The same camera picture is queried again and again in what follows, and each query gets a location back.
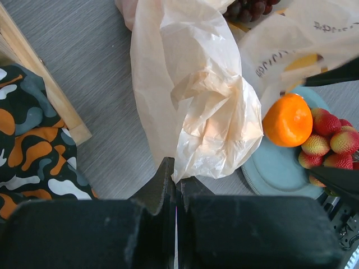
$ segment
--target patterned fabric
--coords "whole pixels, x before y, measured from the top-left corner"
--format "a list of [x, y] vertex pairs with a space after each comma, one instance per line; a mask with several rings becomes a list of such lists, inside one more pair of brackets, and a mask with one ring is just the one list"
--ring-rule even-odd
[[0, 223], [24, 201], [96, 198], [76, 154], [42, 78], [18, 65], [0, 68]]

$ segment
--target red grapes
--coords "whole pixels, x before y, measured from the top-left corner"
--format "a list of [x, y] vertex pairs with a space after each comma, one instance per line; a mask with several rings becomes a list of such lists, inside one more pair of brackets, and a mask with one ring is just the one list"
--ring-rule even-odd
[[233, 22], [256, 21], [262, 14], [270, 14], [273, 5], [279, 2], [280, 0], [235, 0], [223, 16]]

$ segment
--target white plastic bag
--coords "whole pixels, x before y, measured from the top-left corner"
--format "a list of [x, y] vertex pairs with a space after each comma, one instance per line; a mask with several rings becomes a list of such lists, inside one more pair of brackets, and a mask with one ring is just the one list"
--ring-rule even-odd
[[[120, 10], [121, 14], [123, 15], [127, 28], [129, 28], [131, 31], [132, 28], [134, 27], [135, 14], [136, 14], [138, 1], [139, 0], [115, 0], [115, 4]], [[158, 4], [162, 2], [162, 0], [149, 0], [149, 1], [153, 2], [154, 4]], [[234, 0], [202, 0], [202, 1], [207, 2], [209, 5], [211, 5], [213, 8], [220, 11], [221, 13], [224, 13], [227, 10], [227, 7], [234, 2]]]
[[221, 13], [201, 0], [139, 0], [131, 42], [137, 110], [173, 179], [230, 175], [257, 149], [261, 108]]
[[271, 15], [238, 43], [243, 77], [263, 115], [281, 91], [359, 55], [359, 1], [294, 0], [284, 14]]

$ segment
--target gray table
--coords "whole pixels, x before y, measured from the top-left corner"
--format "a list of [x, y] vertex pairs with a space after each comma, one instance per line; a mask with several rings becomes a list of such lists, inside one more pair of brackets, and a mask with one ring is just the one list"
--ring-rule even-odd
[[[2, 0], [93, 134], [78, 164], [101, 198], [128, 198], [154, 174], [132, 93], [131, 33], [113, 0]], [[358, 82], [318, 88], [359, 127]], [[216, 194], [251, 194], [240, 173], [201, 178]]]

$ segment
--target wooden board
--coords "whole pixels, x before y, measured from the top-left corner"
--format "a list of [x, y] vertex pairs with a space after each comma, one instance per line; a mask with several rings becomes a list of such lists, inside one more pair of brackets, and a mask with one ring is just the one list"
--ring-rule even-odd
[[76, 144], [88, 140], [90, 131], [1, 3], [0, 34], [0, 60], [6, 54], [9, 60], [42, 77], [49, 101], [64, 120]]

